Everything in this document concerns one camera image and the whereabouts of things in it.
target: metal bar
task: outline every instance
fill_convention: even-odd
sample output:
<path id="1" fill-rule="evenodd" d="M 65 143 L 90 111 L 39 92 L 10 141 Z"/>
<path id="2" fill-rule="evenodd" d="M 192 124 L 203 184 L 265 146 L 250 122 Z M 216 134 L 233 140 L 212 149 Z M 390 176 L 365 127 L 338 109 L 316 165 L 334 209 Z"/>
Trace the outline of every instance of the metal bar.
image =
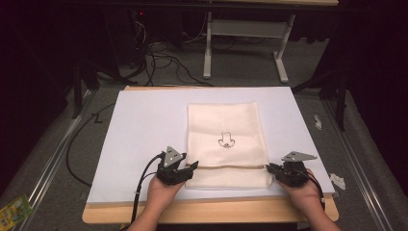
<path id="1" fill-rule="evenodd" d="M 27 217 L 24 221 L 22 221 L 20 224 L 15 226 L 12 229 L 12 231 L 30 230 L 29 228 L 30 223 L 33 221 L 36 211 L 42 199 L 45 197 L 45 194 L 47 193 L 48 188 L 50 187 L 52 180 L 54 179 L 54 176 L 57 173 L 60 167 L 60 164 L 65 157 L 65 153 L 66 153 L 66 149 L 69 144 L 69 141 L 72 139 L 74 131 L 81 121 L 83 112 L 87 108 L 92 98 L 93 98 L 93 94 L 90 92 L 90 90 L 87 90 L 84 96 L 85 104 L 84 104 L 84 107 L 82 108 L 81 113 L 75 119 L 71 121 L 67 131 L 65 132 L 63 138 L 61 139 L 53 156 L 48 160 L 47 164 L 45 165 L 44 170 L 42 171 L 42 174 L 37 182 L 37 185 L 29 197 L 29 202 L 33 207 L 33 213 L 29 217 Z"/>
<path id="2" fill-rule="evenodd" d="M 358 161 L 357 156 L 354 150 L 352 149 L 347 136 L 343 131 L 341 131 L 340 127 L 337 125 L 336 114 L 334 112 L 332 105 L 330 104 L 329 100 L 322 100 L 322 105 L 324 110 L 329 115 L 330 121 L 334 125 L 336 132 L 338 133 L 339 138 L 344 146 L 348 163 L 351 166 L 351 172 L 354 175 L 357 185 L 359 186 L 360 191 L 366 200 L 367 206 L 369 207 L 369 210 L 375 221 L 375 224 L 378 227 L 378 230 L 392 231 L 393 227 L 388 221 L 388 218 L 384 210 L 382 209 L 380 201 L 378 200 L 378 196 L 373 187 L 371 186 L 370 181 L 367 178 L 366 174 L 364 173 L 363 168 L 361 167 L 360 162 Z"/>

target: wrist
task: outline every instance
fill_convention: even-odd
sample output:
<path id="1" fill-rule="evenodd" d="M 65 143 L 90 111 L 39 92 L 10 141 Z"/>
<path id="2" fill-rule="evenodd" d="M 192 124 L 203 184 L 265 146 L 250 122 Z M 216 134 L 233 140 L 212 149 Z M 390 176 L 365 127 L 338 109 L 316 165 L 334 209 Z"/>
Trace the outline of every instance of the wrist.
<path id="1" fill-rule="evenodd" d="M 150 220 L 159 221 L 160 217 L 162 216 L 162 213 L 163 213 L 162 210 L 145 206 L 140 216 L 149 218 Z"/>

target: folded cloth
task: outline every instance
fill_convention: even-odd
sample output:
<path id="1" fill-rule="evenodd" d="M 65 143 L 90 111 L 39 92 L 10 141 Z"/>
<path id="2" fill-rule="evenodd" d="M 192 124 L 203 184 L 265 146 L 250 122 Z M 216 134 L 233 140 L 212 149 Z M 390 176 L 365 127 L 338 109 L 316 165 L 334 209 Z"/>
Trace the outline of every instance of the folded cloth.
<path id="1" fill-rule="evenodd" d="M 267 188 L 268 152 L 256 102 L 190 104 L 187 188 Z"/>

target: black cable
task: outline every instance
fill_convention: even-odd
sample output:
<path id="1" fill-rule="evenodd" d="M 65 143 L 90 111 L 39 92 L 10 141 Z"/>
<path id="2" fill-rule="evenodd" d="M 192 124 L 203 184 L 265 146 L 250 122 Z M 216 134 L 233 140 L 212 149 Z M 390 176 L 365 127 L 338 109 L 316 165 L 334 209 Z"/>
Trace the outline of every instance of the black cable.
<path id="1" fill-rule="evenodd" d="M 90 118 L 87 119 L 87 121 L 85 121 L 84 124 L 82 124 L 82 126 L 75 132 L 75 134 L 72 136 L 71 141 L 69 141 L 68 144 L 68 149 L 66 150 L 66 154 L 65 154 L 65 163 L 66 163 L 66 167 L 68 168 L 69 173 L 72 175 L 72 177 L 74 177 L 77 181 L 79 181 L 80 183 L 91 187 L 91 183 L 86 182 L 85 180 L 81 179 L 80 177 L 78 177 L 71 169 L 71 166 L 69 164 L 69 153 L 71 150 L 71 146 L 73 144 L 73 142 L 75 141 L 75 139 L 77 138 L 78 134 L 82 131 L 82 129 L 84 129 L 84 127 L 96 116 L 99 116 L 100 113 L 102 113 L 103 111 L 107 110 L 108 108 L 112 107 L 115 103 L 112 103 L 108 106 L 106 106 L 105 108 L 99 110 L 97 113 L 92 114 L 92 116 Z"/>
<path id="2" fill-rule="evenodd" d="M 319 184 L 318 179 L 316 179 L 316 177 L 315 177 L 313 174 L 311 174 L 310 172 L 308 172 L 308 174 L 305 174 L 305 173 L 303 173 L 302 171 L 299 171 L 299 170 L 297 170 L 297 169 L 294 169 L 294 171 L 296 171 L 297 173 L 299 173 L 299 174 L 301 174 L 301 175 L 307 177 L 310 181 L 312 181 L 313 184 L 316 185 L 316 187 L 318 188 L 318 191 L 319 191 L 319 197 L 320 197 L 321 207 L 323 208 L 323 210 L 325 210 L 325 208 L 326 208 L 326 206 L 325 206 L 326 203 L 324 202 L 323 190 L 321 189 L 321 185 Z"/>
<path id="3" fill-rule="evenodd" d="M 186 66 L 184 66 L 184 65 L 180 62 L 180 60 L 177 59 L 176 57 L 170 56 L 170 55 L 168 55 L 168 54 L 166 54 L 166 53 L 162 53 L 162 52 L 156 54 L 155 57 L 156 57 L 156 60 L 165 59 L 165 60 L 169 60 L 169 61 L 170 61 L 169 64 L 172 64 L 172 63 L 177 64 L 176 75 L 177 75 L 177 78 L 178 78 L 181 82 L 183 82 L 183 83 L 185 83 L 185 84 L 189 84 L 189 85 L 194 84 L 194 83 L 189 83 L 189 82 L 186 82 L 186 81 L 183 81 L 183 80 L 180 79 L 180 77 L 178 76 L 178 69 L 179 69 L 180 66 L 182 66 L 182 67 L 186 70 L 188 76 L 189 76 L 191 79 L 193 79 L 196 83 L 198 83 L 198 84 L 200 84 L 200 85 L 205 85 L 205 86 L 213 87 L 212 84 L 209 84 L 209 83 L 206 83 L 206 82 L 203 82 L 203 81 L 200 81 L 200 80 L 194 78 L 194 77 L 190 74 L 189 69 L 188 69 Z"/>
<path id="4" fill-rule="evenodd" d="M 140 177 L 140 181 L 138 184 L 138 187 L 136 189 L 136 193 L 135 193 L 135 200 L 133 202 L 133 213 L 132 213 L 132 219 L 131 219 L 131 223 L 133 221 L 135 221 L 136 218 L 136 213 L 138 212 L 138 204 L 139 204 L 139 196 L 140 196 L 140 191 L 141 191 L 141 183 L 143 183 L 143 180 L 145 179 L 146 176 L 144 176 L 147 172 L 147 170 L 149 169 L 150 165 L 156 161 L 159 158 L 163 158 L 165 156 L 165 152 L 162 152 L 161 154 L 155 156 L 152 160 L 150 160 L 150 162 L 147 164 L 147 166 L 144 168 L 143 173 L 141 174 Z"/>
<path id="5" fill-rule="evenodd" d="M 149 83 L 150 83 L 150 86 L 153 87 L 153 75 L 154 75 L 154 71 L 156 70 L 156 59 L 155 59 L 155 57 L 154 57 L 154 55 L 153 55 L 153 52 L 152 52 L 152 45 L 150 45 L 149 50 L 150 50 L 150 56 L 152 57 L 152 62 L 153 62 L 152 66 L 153 66 L 153 69 L 152 69 L 152 73 L 149 74 L 149 70 L 147 69 L 147 64 L 146 64 L 146 73 L 147 73 L 147 76 L 149 77 L 149 80 L 148 80 L 147 83 L 144 85 L 145 87 L 148 86 Z"/>

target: white board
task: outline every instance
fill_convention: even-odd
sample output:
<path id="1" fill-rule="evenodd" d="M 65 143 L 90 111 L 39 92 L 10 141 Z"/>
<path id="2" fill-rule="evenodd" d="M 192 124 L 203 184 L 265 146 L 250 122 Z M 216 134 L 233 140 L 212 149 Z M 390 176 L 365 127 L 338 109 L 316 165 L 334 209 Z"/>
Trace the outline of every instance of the white board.
<path id="1" fill-rule="evenodd" d="M 119 93 L 111 124 L 90 189 L 88 203 L 133 202 L 147 163 L 168 146 L 187 152 L 190 103 L 258 102 L 269 161 L 281 165 L 291 151 L 319 156 L 303 117 L 288 87 L 208 88 L 186 90 L 123 90 Z M 147 171 L 157 169 L 157 160 Z M 324 193 L 334 188 L 321 159 L 304 162 L 318 178 Z M 150 177 L 142 184 L 140 201 L 146 200 Z M 276 182 L 258 190 L 188 190 L 176 199 L 211 199 L 282 195 Z"/>

